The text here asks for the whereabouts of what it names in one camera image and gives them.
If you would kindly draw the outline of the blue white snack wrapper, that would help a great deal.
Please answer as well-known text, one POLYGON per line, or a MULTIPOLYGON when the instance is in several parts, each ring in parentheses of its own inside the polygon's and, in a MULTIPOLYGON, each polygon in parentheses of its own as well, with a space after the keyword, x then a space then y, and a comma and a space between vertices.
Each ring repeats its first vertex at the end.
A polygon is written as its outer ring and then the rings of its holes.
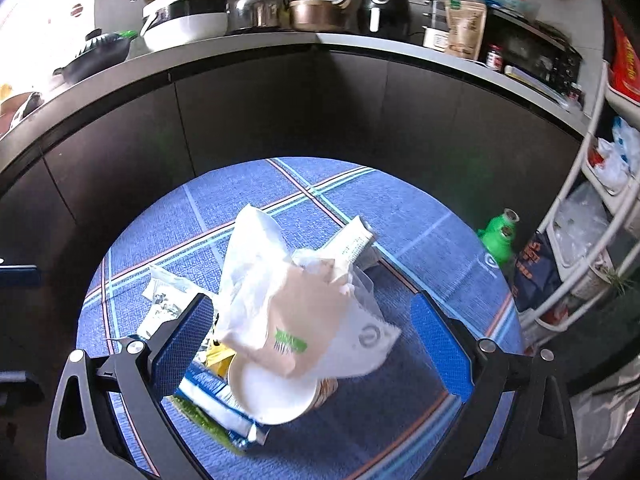
POLYGON ((241 453, 266 443, 270 427, 248 416, 235 401, 230 386, 201 363, 193 361, 189 365, 173 396, 192 401, 218 422, 229 439, 213 439, 225 448, 241 453))

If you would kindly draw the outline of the white plastic bag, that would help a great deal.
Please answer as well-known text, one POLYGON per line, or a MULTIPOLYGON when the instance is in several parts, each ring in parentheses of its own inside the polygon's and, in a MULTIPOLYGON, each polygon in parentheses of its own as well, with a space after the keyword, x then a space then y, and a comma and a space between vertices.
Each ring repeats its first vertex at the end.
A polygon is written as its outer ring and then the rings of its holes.
POLYGON ((320 248, 289 250, 277 222, 245 206, 224 259, 215 340, 285 378, 377 370, 401 330, 384 320, 366 272, 320 248))

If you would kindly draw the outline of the white paper cup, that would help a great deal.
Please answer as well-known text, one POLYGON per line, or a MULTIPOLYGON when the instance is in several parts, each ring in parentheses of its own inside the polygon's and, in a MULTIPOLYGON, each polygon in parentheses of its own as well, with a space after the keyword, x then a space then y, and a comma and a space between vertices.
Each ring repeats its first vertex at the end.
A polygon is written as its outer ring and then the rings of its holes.
POLYGON ((336 379, 284 378, 236 354, 228 384, 242 410, 260 424, 292 422, 318 408, 337 390, 336 379))

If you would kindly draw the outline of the yellow snack bag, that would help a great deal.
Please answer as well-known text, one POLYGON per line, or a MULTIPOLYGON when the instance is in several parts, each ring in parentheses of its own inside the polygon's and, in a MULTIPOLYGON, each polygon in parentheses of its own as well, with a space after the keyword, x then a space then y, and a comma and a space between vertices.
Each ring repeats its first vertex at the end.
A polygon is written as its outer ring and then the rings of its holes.
POLYGON ((212 341, 205 352, 205 366, 219 378, 226 379, 234 356, 233 349, 212 341))

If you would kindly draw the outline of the kitchen counter dark cabinets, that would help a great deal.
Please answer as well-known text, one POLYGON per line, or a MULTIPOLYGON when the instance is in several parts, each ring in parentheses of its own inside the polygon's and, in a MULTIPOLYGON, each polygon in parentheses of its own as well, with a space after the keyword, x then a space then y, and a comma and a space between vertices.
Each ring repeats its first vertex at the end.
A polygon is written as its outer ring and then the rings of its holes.
POLYGON ((585 118, 480 64, 414 44, 270 32, 149 53, 62 90, 1 138, 1 253, 87 273, 126 225, 209 170, 280 156, 400 177, 471 226, 531 231, 585 118))

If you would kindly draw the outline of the white small sachet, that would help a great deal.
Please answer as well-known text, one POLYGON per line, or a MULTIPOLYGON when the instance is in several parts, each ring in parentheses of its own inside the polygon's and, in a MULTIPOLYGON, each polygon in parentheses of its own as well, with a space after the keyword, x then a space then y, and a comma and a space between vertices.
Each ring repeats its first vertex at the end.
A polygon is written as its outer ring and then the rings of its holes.
POLYGON ((151 307, 137 329, 137 335, 149 339, 160 324, 178 318, 196 294, 205 290, 186 278, 151 264, 150 281, 142 296, 151 301, 151 307))

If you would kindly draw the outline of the blue plaid tablecloth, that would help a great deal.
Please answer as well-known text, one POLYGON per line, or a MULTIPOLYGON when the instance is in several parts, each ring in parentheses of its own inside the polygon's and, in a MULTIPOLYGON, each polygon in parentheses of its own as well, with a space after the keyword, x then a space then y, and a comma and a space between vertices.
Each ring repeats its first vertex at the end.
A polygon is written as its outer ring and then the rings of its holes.
POLYGON ((524 348, 499 263, 431 195, 285 157, 209 171, 128 226, 79 315, 89 356, 149 340, 198 295, 162 407, 215 479, 408 479, 471 394, 431 308, 524 348))

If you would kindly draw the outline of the green plastic bottle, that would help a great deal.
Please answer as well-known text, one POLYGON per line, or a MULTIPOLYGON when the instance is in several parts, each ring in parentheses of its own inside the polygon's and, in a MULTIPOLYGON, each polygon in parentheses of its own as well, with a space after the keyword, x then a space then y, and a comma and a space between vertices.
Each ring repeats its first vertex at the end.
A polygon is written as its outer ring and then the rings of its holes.
POLYGON ((476 232, 498 266, 506 264, 513 255, 512 243, 515 240, 518 222, 518 213, 511 208, 504 208, 501 214, 489 220, 484 229, 476 232))

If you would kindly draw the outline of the white storage rack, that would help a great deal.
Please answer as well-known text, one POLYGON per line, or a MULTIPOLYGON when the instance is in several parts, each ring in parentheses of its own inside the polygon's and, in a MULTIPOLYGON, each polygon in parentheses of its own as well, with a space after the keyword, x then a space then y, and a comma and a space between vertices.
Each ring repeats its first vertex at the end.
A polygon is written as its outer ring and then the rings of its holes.
POLYGON ((536 232, 548 235, 562 284, 518 312, 527 347, 566 332, 639 264, 639 103, 615 90, 602 65, 587 131, 536 232))

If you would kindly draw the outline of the black wok pan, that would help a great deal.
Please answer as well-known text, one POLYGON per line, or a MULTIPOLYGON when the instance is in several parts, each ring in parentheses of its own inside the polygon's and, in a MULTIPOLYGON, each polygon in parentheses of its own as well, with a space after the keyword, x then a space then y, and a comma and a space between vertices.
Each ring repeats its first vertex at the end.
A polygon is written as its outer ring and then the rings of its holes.
POLYGON ((130 44, 138 34, 133 30, 102 32, 97 28, 85 36, 82 49, 68 64, 56 68, 52 75, 61 76, 66 84, 78 84, 99 72, 126 61, 130 44))

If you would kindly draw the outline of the black microwave oven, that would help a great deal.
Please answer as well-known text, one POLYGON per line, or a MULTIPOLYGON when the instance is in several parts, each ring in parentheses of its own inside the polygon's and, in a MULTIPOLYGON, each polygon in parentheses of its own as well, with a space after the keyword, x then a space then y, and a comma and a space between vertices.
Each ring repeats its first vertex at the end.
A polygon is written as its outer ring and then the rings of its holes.
POLYGON ((555 92, 567 94, 578 81, 582 56, 564 37, 495 8, 487 11, 478 59, 486 62, 492 48, 502 57, 502 70, 518 68, 555 92))

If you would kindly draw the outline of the brown paper food bag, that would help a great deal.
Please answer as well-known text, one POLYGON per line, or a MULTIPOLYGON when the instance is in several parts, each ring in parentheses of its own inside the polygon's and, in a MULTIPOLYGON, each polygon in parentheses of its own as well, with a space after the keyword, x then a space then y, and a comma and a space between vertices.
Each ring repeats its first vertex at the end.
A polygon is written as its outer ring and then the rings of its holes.
POLYGON ((447 0, 445 10, 449 27, 445 52, 456 58, 476 61, 484 35, 486 6, 469 0, 447 0))

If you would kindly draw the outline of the white rice cooker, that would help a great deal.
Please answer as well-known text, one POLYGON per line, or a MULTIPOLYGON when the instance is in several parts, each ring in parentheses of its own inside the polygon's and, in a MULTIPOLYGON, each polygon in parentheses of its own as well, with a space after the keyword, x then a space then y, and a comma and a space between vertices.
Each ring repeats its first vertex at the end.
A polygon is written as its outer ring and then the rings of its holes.
POLYGON ((154 0, 142 10, 140 37, 152 52, 222 37, 228 11, 228 0, 154 0))

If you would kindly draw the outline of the black air fryer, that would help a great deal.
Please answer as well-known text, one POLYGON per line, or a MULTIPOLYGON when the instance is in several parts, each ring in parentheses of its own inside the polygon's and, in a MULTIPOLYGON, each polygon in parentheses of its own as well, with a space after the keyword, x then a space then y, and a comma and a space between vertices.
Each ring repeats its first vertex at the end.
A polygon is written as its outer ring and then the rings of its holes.
POLYGON ((357 10, 360 35, 406 41, 410 34, 409 0, 361 0, 357 10))

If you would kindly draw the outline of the steel kettle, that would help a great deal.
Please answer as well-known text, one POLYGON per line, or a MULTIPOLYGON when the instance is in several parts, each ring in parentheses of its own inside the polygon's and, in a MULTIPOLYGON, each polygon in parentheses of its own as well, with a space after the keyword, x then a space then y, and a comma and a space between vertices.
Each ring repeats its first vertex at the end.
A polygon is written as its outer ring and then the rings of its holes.
POLYGON ((277 0, 233 0, 229 25, 232 34, 271 32, 279 28, 277 0))

